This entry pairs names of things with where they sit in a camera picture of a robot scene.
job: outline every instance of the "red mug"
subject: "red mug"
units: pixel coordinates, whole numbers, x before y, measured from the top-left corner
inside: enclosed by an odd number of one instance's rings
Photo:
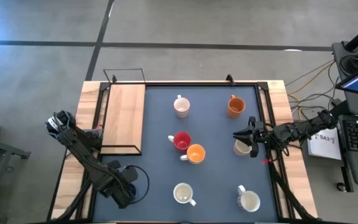
[[[179,132],[175,136],[168,136],[168,140],[175,145],[179,152],[186,152],[191,145],[191,137],[186,132]]]

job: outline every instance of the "wooden board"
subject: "wooden board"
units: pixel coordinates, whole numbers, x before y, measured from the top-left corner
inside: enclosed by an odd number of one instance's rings
[[[191,82],[191,81],[158,81],[160,83],[172,83],[172,82]],[[195,83],[201,82],[216,82],[216,83],[225,83],[227,81],[194,81]],[[288,122],[293,122],[290,104],[288,102],[287,92],[285,90],[285,85],[282,80],[241,80],[236,81],[240,82],[267,82],[270,92],[270,99],[272,101],[273,113],[275,117],[276,124],[283,124]],[[89,125],[92,125],[94,107],[96,107],[96,100],[98,99],[98,89],[100,82],[90,81],[84,82],[83,91],[81,93],[80,103],[78,104],[78,110],[76,114],[77,123],[81,123],[84,126],[80,128],[89,128]],[[269,121],[269,112],[267,110],[267,102],[263,96],[262,97],[262,106],[264,107],[265,118],[267,122]],[[105,107],[106,98],[103,98],[102,108]],[[302,153],[299,149],[295,147],[288,147],[290,151],[290,157],[284,156],[284,163],[287,172],[288,182],[291,188],[291,191],[294,193],[295,197],[299,202],[306,208],[306,210],[317,217],[316,207],[314,205],[313,195],[311,193],[310,184],[308,176],[306,173],[306,167],[303,162]],[[56,200],[53,206],[52,218],[57,218],[61,214],[68,204],[74,199],[75,195],[78,193],[82,180],[83,168],[78,166],[79,162],[67,162],[63,166],[62,176],[60,178],[58,193],[56,195]],[[279,196],[281,201],[281,206],[283,209],[283,217],[288,217],[288,211],[286,209],[285,196],[281,189],[279,189]],[[83,218],[87,217],[89,208],[89,200],[85,200],[85,205],[83,209]]]
[[[138,154],[141,150],[145,85],[113,85],[110,90],[102,154]]]

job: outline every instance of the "mug handle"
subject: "mug handle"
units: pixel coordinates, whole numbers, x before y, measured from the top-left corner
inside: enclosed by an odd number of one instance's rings
[[[242,195],[246,192],[246,188],[243,185],[238,186],[237,190],[239,191],[239,195]]]
[[[186,161],[188,160],[189,158],[187,157],[187,155],[183,155],[183,156],[180,156],[180,160],[181,161]]]
[[[173,136],[168,136],[168,140],[173,143]]]
[[[196,206],[196,204],[197,204],[197,203],[196,203],[196,201],[195,201],[195,200],[193,200],[193,199],[190,199],[190,201],[189,201],[189,202],[191,203],[191,205],[192,205],[192,206]]]

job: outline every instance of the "concrete floor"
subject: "concrete floor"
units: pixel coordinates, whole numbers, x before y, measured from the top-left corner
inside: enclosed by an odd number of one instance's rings
[[[0,0],[0,40],[96,42],[107,5],[108,0]],[[355,0],[116,0],[104,41],[329,47],[357,33]],[[1,220],[46,219],[64,148],[48,136],[44,121],[54,111],[76,111],[93,50],[0,45],[0,140],[32,152],[28,161],[12,160],[15,171],[0,186]],[[148,80],[222,80],[230,73],[288,83],[331,59],[330,52],[102,48],[92,80],[104,80],[104,68],[141,67]],[[116,75],[140,78],[137,72]],[[335,66],[331,75],[337,77]],[[296,95],[331,87],[324,72]],[[341,91],[336,96],[344,98]],[[321,97],[305,105],[327,103]],[[306,110],[309,117],[315,114]],[[319,217],[358,223],[358,185],[354,193],[338,192],[337,164],[307,155],[305,164]]]

